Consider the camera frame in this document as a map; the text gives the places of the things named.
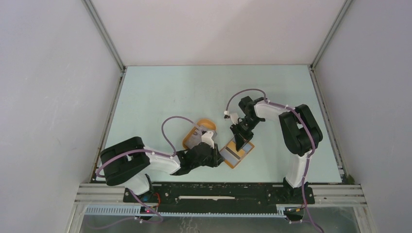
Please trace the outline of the gold card with black stripe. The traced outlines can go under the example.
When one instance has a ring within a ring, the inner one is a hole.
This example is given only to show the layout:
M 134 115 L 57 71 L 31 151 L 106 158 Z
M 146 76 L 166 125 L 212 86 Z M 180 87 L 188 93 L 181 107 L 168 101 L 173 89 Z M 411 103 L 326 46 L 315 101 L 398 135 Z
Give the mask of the gold card with black stripe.
M 230 141 L 229 143 L 227 143 L 225 148 L 222 150 L 222 154 L 225 154 L 226 160 L 229 160 L 229 158 L 231 158 L 231 160 L 234 160 L 237 162 L 237 161 L 241 161 L 243 157 L 247 155 L 247 151 L 245 151 L 244 149 L 240 149 L 239 151 L 236 151 L 235 142 Z

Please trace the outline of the beige oval plastic tray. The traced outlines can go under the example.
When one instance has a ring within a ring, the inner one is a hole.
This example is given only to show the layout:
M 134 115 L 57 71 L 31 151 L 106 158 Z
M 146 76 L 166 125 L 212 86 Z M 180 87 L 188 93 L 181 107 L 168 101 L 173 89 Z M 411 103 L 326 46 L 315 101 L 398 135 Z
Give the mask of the beige oval plastic tray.
M 216 129 L 216 124 L 210 119 L 200 119 L 183 139 L 183 148 L 191 149 L 200 143 L 206 143 L 214 149 L 214 139 L 217 136 Z

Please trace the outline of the orange leather card holder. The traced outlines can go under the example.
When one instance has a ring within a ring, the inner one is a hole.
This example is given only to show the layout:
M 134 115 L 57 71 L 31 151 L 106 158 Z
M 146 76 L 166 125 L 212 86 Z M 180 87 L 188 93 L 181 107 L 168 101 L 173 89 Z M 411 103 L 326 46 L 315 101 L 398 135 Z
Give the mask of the orange leather card holder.
M 255 146 L 248 142 L 239 151 L 236 150 L 235 139 L 232 138 L 221 150 L 220 155 L 224 162 L 232 169 L 234 169 L 253 149 Z

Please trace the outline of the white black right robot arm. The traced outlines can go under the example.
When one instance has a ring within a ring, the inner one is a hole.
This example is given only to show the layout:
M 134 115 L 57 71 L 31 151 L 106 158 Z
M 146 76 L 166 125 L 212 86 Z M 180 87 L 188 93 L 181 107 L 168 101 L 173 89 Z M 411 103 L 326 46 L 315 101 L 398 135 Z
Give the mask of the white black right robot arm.
M 266 120 L 278 121 L 284 143 L 292 154 L 290 168 L 285 181 L 289 186 L 282 190 L 285 201 L 295 203 L 302 197 L 301 186 L 308 172 L 308 161 L 323 140 L 323 134 L 310 108 L 301 104 L 295 108 L 277 104 L 265 97 L 242 98 L 239 107 L 244 113 L 240 118 L 237 113 L 224 111 L 224 118 L 232 121 L 230 130 L 234 136 L 235 150 L 243 149 L 253 138 L 253 129 Z

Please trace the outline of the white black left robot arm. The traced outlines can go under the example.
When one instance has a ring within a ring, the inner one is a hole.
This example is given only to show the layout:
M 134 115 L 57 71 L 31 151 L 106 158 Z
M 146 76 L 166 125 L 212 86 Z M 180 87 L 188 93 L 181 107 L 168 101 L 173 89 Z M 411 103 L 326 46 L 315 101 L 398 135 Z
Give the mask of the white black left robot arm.
M 108 186 L 130 189 L 141 202 L 150 201 L 154 195 L 150 171 L 183 176 L 199 167 L 218 167 L 223 162 L 217 145 L 201 142 L 172 155 L 145 146 L 138 136 L 104 149 L 99 156 L 102 165 L 96 176 L 104 178 Z

